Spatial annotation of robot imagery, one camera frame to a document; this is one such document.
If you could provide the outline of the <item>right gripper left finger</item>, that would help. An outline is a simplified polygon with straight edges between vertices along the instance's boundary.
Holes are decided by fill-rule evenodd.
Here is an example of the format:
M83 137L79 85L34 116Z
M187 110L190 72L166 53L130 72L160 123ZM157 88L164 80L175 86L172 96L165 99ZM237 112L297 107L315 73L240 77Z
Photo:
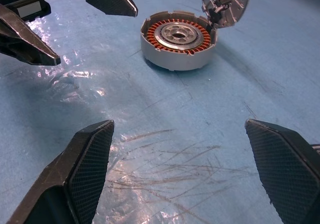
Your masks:
M78 131L47 165L8 223L91 223L106 180L114 121Z

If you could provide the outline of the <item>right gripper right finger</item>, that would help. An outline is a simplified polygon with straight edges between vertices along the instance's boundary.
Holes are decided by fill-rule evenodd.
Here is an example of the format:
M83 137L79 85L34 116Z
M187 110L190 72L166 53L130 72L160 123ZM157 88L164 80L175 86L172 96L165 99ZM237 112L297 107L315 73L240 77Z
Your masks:
M260 181L283 223L319 223L319 145L299 133L248 119L246 133Z

